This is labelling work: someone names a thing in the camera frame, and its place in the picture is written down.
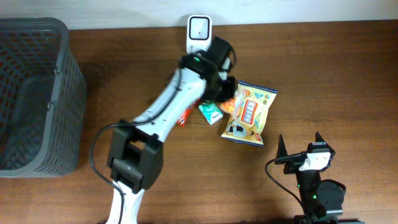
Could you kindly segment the orange small box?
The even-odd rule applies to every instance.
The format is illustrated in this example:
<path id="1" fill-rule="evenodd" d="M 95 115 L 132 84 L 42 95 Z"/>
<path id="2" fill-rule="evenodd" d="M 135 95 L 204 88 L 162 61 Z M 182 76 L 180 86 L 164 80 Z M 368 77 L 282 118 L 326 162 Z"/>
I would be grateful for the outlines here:
<path id="1" fill-rule="evenodd" d="M 229 99 L 228 101 L 225 101 L 220 104 L 221 110 L 228 114 L 233 114 L 235 111 L 235 107 L 236 107 L 235 98 Z"/>

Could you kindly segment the teal tissue pack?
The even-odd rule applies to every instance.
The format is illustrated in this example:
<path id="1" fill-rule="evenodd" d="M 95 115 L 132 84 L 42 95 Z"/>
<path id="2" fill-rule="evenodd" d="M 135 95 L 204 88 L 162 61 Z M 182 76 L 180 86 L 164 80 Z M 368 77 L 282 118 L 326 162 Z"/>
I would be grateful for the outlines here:
<path id="1" fill-rule="evenodd" d="M 198 109 L 209 125 L 215 124 L 223 117 L 223 113 L 215 103 L 202 103 L 198 106 Z"/>

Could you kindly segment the yellow chip bag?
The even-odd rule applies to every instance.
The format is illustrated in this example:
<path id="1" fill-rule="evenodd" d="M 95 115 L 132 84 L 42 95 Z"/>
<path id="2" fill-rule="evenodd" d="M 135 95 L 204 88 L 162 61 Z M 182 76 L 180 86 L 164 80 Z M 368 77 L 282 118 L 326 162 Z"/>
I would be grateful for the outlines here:
<path id="1" fill-rule="evenodd" d="M 277 90 L 259 85 L 238 82 L 235 94 L 236 107 L 230 115 L 221 137 L 237 143 L 262 147 L 261 137 L 269 108 L 277 96 Z"/>

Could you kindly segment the red snack packet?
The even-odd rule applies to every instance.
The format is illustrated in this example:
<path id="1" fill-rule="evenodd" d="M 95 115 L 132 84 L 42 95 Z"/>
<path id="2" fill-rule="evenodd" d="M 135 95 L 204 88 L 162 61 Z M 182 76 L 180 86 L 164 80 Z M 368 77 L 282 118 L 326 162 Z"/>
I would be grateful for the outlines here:
<path id="1" fill-rule="evenodd" d="M 192 110 L 194 109 L 194 107 L 197 105 L 197 103 L 199 102 L 199 100 L 194 101 L 179 117 L 179 119 L 177 120 L 177 124 L 181 127 L 184 127 L 186 122 L 187 122 L 187 118 L 189 117 L 190 113 L 192 112 Z"/>

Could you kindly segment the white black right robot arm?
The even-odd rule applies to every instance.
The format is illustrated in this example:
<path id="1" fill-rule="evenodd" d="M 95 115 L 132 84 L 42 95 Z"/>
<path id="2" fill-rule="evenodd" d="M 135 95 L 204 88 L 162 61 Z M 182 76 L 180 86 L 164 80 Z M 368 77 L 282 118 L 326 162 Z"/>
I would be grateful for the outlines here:
<path id="1" fill-rule="evenodd" d="M 284 165 L 284 174 L 294 174 L 300 194 L 303 215 L 294 217 L 294 223 L 338 223 L 343 213 L 345 185 L 331 179 L 322 180 L 320 173 L 331 166 L 335 151 L 319 133 L 307 150 L 287 154 L 284 139 L 279 136 L 276 161 Z"/>

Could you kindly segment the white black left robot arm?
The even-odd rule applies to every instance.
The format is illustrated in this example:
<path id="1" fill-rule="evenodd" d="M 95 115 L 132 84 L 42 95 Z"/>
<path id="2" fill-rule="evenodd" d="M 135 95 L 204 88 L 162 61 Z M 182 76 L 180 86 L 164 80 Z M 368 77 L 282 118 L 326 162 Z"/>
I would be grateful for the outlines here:
<path id="1" fill-rule="evenodd" d="M 110 124 L 114 130 L 107 166 L 114 196 L 108 223 L 137 223 L 143 195 L 163 167 L 163 144 L 183 112 L 197 100 L 223 102 L 233 97 L 228 52 L 199 51 L 179 61 L 159 97 L 132 121 Z"/>

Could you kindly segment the white barcode scanner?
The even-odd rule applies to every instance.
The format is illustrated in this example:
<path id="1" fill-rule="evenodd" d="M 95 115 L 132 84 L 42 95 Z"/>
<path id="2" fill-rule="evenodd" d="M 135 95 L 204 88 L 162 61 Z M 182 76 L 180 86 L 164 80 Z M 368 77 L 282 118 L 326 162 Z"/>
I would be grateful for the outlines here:
<path id="1" fill-rule="evenodd" d="M 212 40 L 212 19 L 205 15 L 191 15 L 187 19 L 187 53 L 207 51 Z"/>

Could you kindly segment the grey plastic mesh basket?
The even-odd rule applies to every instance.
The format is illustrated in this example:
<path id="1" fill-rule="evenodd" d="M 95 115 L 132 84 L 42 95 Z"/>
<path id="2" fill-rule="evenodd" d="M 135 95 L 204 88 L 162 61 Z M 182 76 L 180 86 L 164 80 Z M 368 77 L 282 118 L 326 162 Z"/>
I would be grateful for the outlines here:
<path id="1" fill-rule="evenodd" d="M 86 80 L 60 20 L 1 20 L 1 177 L 61 177 L 78 166 Z"/>

